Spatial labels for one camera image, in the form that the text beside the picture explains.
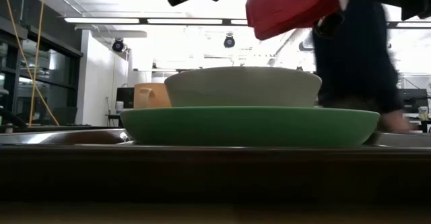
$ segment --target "window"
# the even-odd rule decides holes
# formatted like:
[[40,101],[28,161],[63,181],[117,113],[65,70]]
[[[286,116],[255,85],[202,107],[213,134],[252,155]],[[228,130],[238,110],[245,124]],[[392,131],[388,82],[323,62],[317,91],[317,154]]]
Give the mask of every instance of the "window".
[[[0,31],[0,106],[28,122],[33,85],[18,45],[14,42],[14,37],[10,38]],[[33,73],[37,43],[33,40],[22,40],[21,44],[30,72]],[[42,43],[38,54],[36,85],[42,93],[43,100],[48,104],[59,124],[73,124],[77,111],[79,59],[69,56],[66,50],[49,43]],[[51,119],[37,91],[34,96],[32,123],[54,125],[55,122]]]
[[0,42],[0,67],[8,67],[14,69],[16,66],[16,57],[18,49]]
[[[35,66],[37,43],[25,40],[22,43],[24,54],[26,55],[28,66],[32,73]],[[39,47],[39,60],[36,78],[47,80],[53,83],[73,84],[72,59],[43,44]],[[20,73],[28,75],[28,70],[24,60],[20,62]]]
[[4,89],[4,88],[5,88],[5,74],[0,73],[0,89]]
[[[74,106],[73,96],[74,89],[67,89],[65,87],[60,87],[56,85],[51,85],[48,83],[43,83],[36,81],[36,85],[40,90],[43,99],[48,104],[51,112],[56,118],[59,111],[67,109],[68,106]],[[28,122],[30,120],[30,106],[32,101],[32,90],[33,84],[32,80],[20,77],[18,83],[18,96],[17,96],[17,116],[22,120]],[[54,124],[55,122],[51,119],[48,110],[42,102],[41,97],[38,95],[37,91],[34,94],[34,113],[33,113],[33,123],[35,124]]]

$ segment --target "security camera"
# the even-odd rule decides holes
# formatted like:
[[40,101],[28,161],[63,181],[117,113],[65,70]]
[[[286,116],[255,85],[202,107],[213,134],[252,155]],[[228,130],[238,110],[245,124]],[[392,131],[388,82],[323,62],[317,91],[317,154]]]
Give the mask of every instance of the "security camera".
[[233,48],[234,46],[235,46],[235,39],[233,35],[227,35],[226,39],[224,39],[224,47]]
[[124,39],[116,38],[114,44],[112,45],[112,49],[115,52],[125,52],[127,50],[127,45],[124,44]]

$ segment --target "fluorescent light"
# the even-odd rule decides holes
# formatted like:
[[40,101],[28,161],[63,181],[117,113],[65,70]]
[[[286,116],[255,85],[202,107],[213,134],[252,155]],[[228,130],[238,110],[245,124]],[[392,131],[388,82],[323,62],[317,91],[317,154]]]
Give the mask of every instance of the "fluorescent light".
[[139,72],[176,72],[176,69],[134,69]]
[[139,24],[137,18],[91,18],[91,17],[77,17],[65,18],[66,22],[76,24]]
[[150,24],[223,24],[222,20],[213,19],[148,19]]
[[410,28],[431,27],[431,23],[399,22],[396,27],[410,27]]
[[429,73],[399,73],[400,76],[431,76]]
[[234,25],[248,25],[247,20],[231,20],[230,23]]
[[18,81],[19,81],[19,82],[22,82],[22,83],[33,83],[33,81],[32,81],[31,79],[22,78],[22,77],[20,77],[20,78],[18,79]]

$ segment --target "stainless steel sink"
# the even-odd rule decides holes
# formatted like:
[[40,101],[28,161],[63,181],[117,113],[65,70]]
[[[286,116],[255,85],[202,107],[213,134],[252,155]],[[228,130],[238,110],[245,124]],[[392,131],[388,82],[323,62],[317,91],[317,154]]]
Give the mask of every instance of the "stainless steel sink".
[[121,144],[131,141],[125,129],[71,130],[46,133],[1,134],[0,144]]
[[[0,145],[136,145],[125,129],[71,130],[0,135]],[[431,148],[431,134],[374,133],[365,145],[375,147]]]

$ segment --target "hand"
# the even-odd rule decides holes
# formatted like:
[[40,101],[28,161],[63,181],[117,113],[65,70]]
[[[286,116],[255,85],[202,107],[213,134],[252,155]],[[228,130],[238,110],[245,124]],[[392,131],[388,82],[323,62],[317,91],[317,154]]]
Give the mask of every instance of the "hand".
[[382,114],[380,122],[391,133],[410,132],[409,120],[404,118],[402,110]]

